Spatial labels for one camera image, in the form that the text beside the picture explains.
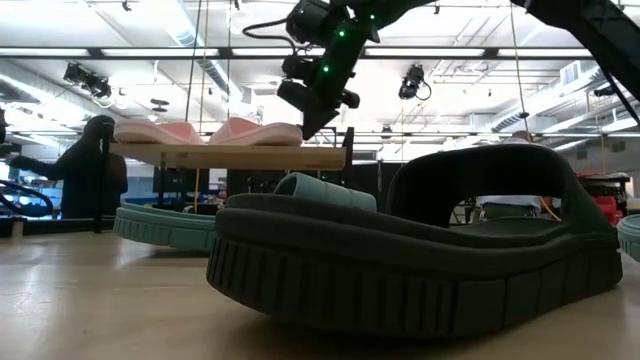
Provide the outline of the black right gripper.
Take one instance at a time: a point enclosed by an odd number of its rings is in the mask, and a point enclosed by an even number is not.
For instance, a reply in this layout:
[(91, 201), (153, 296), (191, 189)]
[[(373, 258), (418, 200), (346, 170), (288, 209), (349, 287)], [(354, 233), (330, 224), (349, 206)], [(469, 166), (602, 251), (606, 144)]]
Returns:
[(308, 60), (285, 57), (285, 100), (303, 112), (302, 137), (309, 140), (332, 121), (341, 105), (357, 108), (358, 94), (345, 88), (366, 42), (378, 42), (378, 1), (301, 0), (286, 18), (286, 31), (298, 43), (322, 48)]

